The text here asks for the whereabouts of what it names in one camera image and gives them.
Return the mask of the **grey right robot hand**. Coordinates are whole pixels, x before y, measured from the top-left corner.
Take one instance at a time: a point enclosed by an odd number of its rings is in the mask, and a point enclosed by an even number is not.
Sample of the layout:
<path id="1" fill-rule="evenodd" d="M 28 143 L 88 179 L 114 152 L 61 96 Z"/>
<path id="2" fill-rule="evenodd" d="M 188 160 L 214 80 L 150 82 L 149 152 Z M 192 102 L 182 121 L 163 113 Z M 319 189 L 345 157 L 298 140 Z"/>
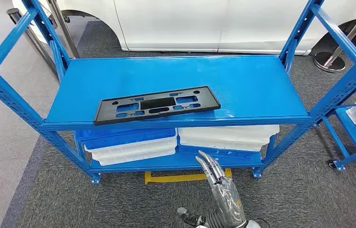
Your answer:
<path id="1" fill-rule="evenodd" d="M 248 224 L 236 186 L 232 178 L 226 177 L 218 161 L 199 150 L 196 160 L 206 175 L 216 203 L 216 209 L 207 215 L 188 212 L 178 208 L 179 217 L 193 227 L 206 228 L 243 228 Z"/>

